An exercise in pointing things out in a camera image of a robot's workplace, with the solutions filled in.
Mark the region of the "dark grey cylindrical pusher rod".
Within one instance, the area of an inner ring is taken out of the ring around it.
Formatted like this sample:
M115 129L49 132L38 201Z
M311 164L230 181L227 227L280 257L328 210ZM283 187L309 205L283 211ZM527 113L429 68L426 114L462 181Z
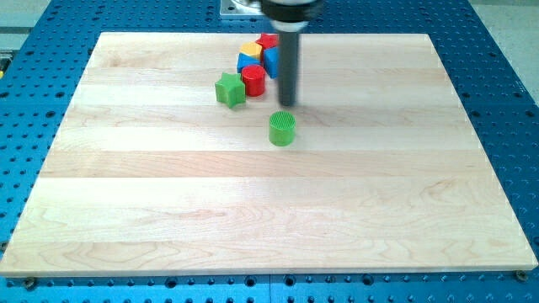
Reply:
M292 107L296 103L298 79L299 34L279 32L278 94L281 106Z

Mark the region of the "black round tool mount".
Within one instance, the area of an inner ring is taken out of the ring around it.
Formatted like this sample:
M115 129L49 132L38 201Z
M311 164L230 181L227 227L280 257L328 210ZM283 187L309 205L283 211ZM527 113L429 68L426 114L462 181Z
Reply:
M261 0L261 12L275 30L299 32L323 11L323 0Z

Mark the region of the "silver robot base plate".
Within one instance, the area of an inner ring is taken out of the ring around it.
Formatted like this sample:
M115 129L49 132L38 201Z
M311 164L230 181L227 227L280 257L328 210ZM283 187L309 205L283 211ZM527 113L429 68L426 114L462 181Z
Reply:
M222 17L258 17L262 14L259 0L220 0L220 15Z

